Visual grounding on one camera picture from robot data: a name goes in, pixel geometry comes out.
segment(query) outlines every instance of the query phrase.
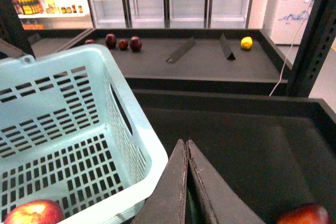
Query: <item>cable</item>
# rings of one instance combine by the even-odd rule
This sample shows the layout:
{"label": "cable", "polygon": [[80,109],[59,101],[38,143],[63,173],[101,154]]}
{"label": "cable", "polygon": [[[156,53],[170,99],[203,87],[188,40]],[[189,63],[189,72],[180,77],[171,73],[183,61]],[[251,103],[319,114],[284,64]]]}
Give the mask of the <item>cable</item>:
{"label": "cable", "polygon": [[296,33],[295,33],[295,35],[294,35],[293,42],[292,42],[292,44],[291,44],[291,46],[290,46],[290,48],[289,48],[289,51],[287,52],[287,55],[286,55],[286,57],[285,57],[285,60],[283,61],[284,63],[283,63],[283,65],[282,65],[282,69],[281,69],[281,73],[280,73],[280,79],[279,79],[278,83],[274,86],[274,88],[273,88],[273,90],[271,91],[271,93],[269,94],[269,96],[272,96],[272,95],[273,95],[274,91],[277,89],[277,87],[279,86],[279,84],[280,84],[281,81],[282,81],[282,75],[284,74],[284,69],[285,69],[285,66],[286,66],[287,58],[288,58],[289,53],[291,52],[291,50],[292,50],[292,48],[293,48],[293,46],[294,46],[295,38],[296,38],[296,36],[297,36],[299,30],[301,29],[303,23],[305,22],[305,20],[306,20],[306,18],[307,18],[308,10],[309,10],[309,7],[310,7],[312,1],[313,1],[313,0],[310,0],[310,2],[309,2],[309,5],[308,5],[307,10],[306,10],[306,13],[305,13],[305,17],[302,19],[302,22],[301,22],[301,24],[300,24],[300,27],[299,27],[299,29],[296,31]]}

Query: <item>apple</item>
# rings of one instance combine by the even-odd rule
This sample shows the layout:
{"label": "apple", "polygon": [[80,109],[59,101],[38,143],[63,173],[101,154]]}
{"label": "apple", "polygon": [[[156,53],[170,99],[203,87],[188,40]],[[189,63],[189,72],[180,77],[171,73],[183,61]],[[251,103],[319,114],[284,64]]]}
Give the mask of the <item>apple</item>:
{"label": "apple", "polygon": [[119,48],[122,51],[125,51],[128,47],[128,41],[125,39],[122,39],[121,41],[119,41]]}
{"label": "apple", "polygon": [[95,44],[96,42],[93,39],[87,39],[85,44]]}
{"label": "apple", "polygon": [[54,201],[41,199],[14,208],[4,224],[56,224],[62,220],[61,207]]}
{"label": "apple", "polygon": [[109,49],[113,49],[117,44],[117,37],[114,34],[107,34],[105,44]]}
{"label": "apple", "polygon": [[331,217],[324,207],[310,203],[283,214],[277,224],[331,224]]}
{"label": "apple", "polygon": [[140,52],[142,47],[141,40],[138,36],[133,36],[131,38],[130,48],[133,52]]}

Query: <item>black tray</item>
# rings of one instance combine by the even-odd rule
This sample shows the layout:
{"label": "black tray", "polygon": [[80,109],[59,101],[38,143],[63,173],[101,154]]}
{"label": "black tray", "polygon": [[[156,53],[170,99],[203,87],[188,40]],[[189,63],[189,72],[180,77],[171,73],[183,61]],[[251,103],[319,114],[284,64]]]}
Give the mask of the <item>black tray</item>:
{"label": "black tray", "polygon": [[312,201],[324,205],[336,223],[336,115],[323,100],[134,94],[168,155],[178,139],[192,139],[266,223]]}
{"label": "black tray", "polygon": [[[283,59],[281,51],[260,30],[219,29],[114,29],[94,30],[68,48],[80,46],[86,39],[105,45],[105,36],[118,39],[134,35],[142,40],[141,52],[111,50],[129,85],[136,89],[180,90],[268,95],[279,80]],[[219,43],[224,34],[236,60],[227,60]],[[251,36],[251,51],[240,48],[240,40]],[[193,37],[196,45],[176,63],[167,63],[170,54]],[[276,95],[284,94],[290,69]]]}
{"label": "black tray", "polygon": [[88,31],[85,29],[53,29],[53,30],[25,30],[35,57],[41,57],[62,51],[73,43],[76,36]]}

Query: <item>lemon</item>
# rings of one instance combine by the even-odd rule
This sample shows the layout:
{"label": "lemon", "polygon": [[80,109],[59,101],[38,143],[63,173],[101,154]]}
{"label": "lemon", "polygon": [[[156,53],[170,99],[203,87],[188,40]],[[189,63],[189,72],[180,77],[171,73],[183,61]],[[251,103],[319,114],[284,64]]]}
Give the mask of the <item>lemon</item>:
{"label": "lemon", "polygon": [[253,41],[251,37],[245,37],[241,40],[240,45],[245,50],[250,50],[253,45]]}

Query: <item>plastic basket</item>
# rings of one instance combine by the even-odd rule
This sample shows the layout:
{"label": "plastic basket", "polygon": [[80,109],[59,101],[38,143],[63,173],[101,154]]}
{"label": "plastic basket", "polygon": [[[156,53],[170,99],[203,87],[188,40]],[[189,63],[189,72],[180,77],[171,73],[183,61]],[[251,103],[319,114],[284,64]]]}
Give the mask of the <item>plastic basket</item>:
{"label": "plastic basket", "polygon": [[0,61],[1,220],[36,199],[62,223],[122,223],[167,154],[109,50],[90,45]]}

